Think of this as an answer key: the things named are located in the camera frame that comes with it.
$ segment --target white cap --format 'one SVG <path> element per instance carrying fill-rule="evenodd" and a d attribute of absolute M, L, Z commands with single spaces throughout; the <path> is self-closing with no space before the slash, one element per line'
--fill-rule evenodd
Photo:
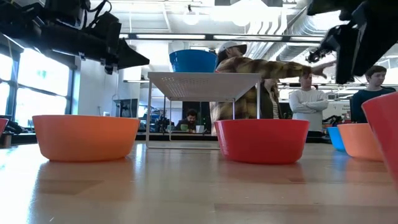
<path fill-rule="evenodd" d="M 218 53 L 221 53 L 221 52 L 223 52 L 226 49 L 231 48 L 231 47 L 238 47 L 241 50 L 242 54 L 246 54 L 246 51 L 248 50 L 248 46 L 246 44 L 238 44 L 238 43 L 233 42 L 233 41 L 228 41 L 228 42 L 225 42 L 220 47 L 220 49 L 218 50 Z"/>

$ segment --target sleeve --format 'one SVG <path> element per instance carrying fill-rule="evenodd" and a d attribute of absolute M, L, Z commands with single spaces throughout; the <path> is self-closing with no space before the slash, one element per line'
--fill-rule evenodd
<path fill-rule="evenodd" d="M 362 101 L 361 95 L 358 93 L 355 93 L 353 96 L 353 104 L 352 104 L 351 112 L 352 112 L 352 117 L 357 122 L 366 121 L 365 114 L 363 113 L 363 110 L 362 110 L 362 103 L 363 103 L 363 101 Z"/>
<path fill-rule="evenodd" d="M 317 102 L 304 102 L 304 106 L 307 106 L 316 111 L 323 111 L 328 108 L 328 96 L 322 91 L 317 91 L 318 101 Z"/>
<path fill-rule="evenodd" d="M 290 95 L 289 98 L 290 109 L 293 113 L 315 113 L 317 112 L 314 109 L 311 109 L 300 103 L 300 98 L 297 96 L 295 92 Z"/>
<path fill-rule="evenodd" d="M 311 67 L 295 62 L 268 62 L 247 57 L 235 57 L 221 62 L 217 71 L 223 70 L 235 70 L 237 73 L 260 73 L 263 79 L 300 77 L 312 72 Z"/>

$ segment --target plaid shirt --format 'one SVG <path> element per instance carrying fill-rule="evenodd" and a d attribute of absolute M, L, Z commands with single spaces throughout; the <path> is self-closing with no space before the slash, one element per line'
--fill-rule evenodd
<path fill-rule="evenodd" d="M 263 79 L 292 78 L 311 73 L 311 67 L 295 62 L 268 62 L 262 59 L 233 57 L 220 63 L 216 72 L 219 73 L 260 73 Z M 212 135 L 216 135 L 214 122 L 232 119 L 232 103 L 210 102 Z M 257 93 L 252 87 L 235 102 L 235 119 L 257 118 Z"/>

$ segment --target shelf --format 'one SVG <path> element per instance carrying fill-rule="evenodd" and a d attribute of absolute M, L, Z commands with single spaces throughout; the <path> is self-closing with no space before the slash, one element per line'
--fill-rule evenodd
<path fill-rule="evenodd" d="M 231 102 L 256 85 L 261 75 L 149 72 L 148 78 L 171 101 Z"/>

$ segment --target hand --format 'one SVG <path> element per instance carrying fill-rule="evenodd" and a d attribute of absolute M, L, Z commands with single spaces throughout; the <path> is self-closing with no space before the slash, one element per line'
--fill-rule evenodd
<path fill-rule="evenodd" d="M 319 75 L 319 76 L 322 76 L 323 78 L 327 78 L 327 76 L 323 73 L 323 70 L 325 68 L 332 67 L 335 64 L 336 64 L 336 60 L 312 67 L 312 73 L 314 75 Z"/>

